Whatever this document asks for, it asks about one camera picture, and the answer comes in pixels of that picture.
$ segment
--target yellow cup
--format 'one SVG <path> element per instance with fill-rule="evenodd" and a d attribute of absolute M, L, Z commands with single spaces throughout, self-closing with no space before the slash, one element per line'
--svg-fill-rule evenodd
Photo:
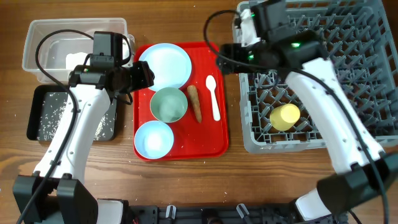
<path fill-rule="evenodd" d="M 300 118 L 300 109 L 291 103 L 272 110 L 269 119 L 271 125 L 279 131 L 289 130 Z"/>

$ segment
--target spoon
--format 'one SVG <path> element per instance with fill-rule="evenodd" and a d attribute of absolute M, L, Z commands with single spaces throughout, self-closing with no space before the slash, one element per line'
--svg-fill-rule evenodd
<path fill-rule="evenodd" d="M 209 75 L 206 78 L 206 87 L 210 90 L 211 93 L 211 106 L 213 108 L 213 118 L 215 121 L 219 121 L 221 119 L 220 111 L 218 109 L 218 103 L 216 98 L 216 80 L 213 76 Z"/>

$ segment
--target wooden surface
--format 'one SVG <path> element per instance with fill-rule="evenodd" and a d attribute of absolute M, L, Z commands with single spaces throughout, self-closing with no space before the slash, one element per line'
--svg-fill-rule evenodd
<path fill-rule="evenodd" d="M 22 70 L 24 42 L 31 21 L 70 17 L 123 17 L 137 46 L 202 40 L 205 19 L 234 9 L 237 0 L 94 2 L 2 0 L 0 3 L 0 223 L 19 216 L 12 185 L 30 175 L 48 144 L 29 141 L 25 132 L 33 92 L 40 83 Z M 398 36 L 398 2 L 384 1 L 389 24 Z M 211 26 L 218 44 L 231 41 L 231 18 Z M 132 151 L 132 107 L 119 109 L 117 137 L 96 142 L 90 151 L 85 186 L 96 198 L 128 199 L 131 205 L 236 205 L 289 202 L 333 173 L 327 151 L 253 155 L 244 150 L 239 112 L 239 81 L 225 77 L 230 147 L 220 158 L 145 163 Z M 398 185 L 388 192 L 391 223 L 398 222 Z M 355 209 L 363 223 L 381 223 L 379 198 Z"/>

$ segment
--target gray dish rack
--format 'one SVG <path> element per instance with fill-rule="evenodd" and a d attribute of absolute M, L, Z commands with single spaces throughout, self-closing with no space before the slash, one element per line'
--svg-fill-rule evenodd
<path fill-rule="evenodd" d="M 262 1 L 241 2 L 238 11 Z M 297 32 L 312 29 L 325 40 L 338 80 L 365 127 L 383 146 L 398 145 L 397 50 L 381 0 L 287 0 Z M 240 42 L 233 25 L 234 41 Z M 251 153 L 295 152 L 325 147 L 297 95 L 285 83 L 274 88 L 276 71 L 241 73 L 244 147 Z M 301 110 L 288 131 L 274 129 L 271 111 L 293 103 Z"/>

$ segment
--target red tray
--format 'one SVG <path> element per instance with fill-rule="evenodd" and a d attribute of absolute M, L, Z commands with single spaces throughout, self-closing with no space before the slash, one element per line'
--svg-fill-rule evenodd
<path fill-rule="evenodd" d="M 184 49 L 192 61 L 192 73 L 188 82 L 180 88 L 188 98 L 187 113 L 179 121 L 168 125 L 174 133 L 174 144 L 171 151 L 160 159 L 146 159 L 142 157 L 134 146 L 137 157 L 144 161 L 167 161 L 177 159 L 194 159 L 217 157 L 229 146 L 228 127 L 225 108 L 223 76 L 216 66 L 216 56 L 210 52 L 204 42 L 189 42 L 175 44 Z M 134 61 L 138 61 L 141 54 L 152 45 L 140 47 Z M 216 97 L 220 108 L 221 120 L 213 119 L 210 91 L 206 88 L 206 77 L 213 75 L 216 82 Z M 193 112 L 187 94 L 187 87 L 195 85 L 198 90 L 202 122 L 199 123 Z M 150 112 L 149 103 L 154 91 L 146 88 L 133 93 L 133 133 L 145 122 L 156 120 Z"/>

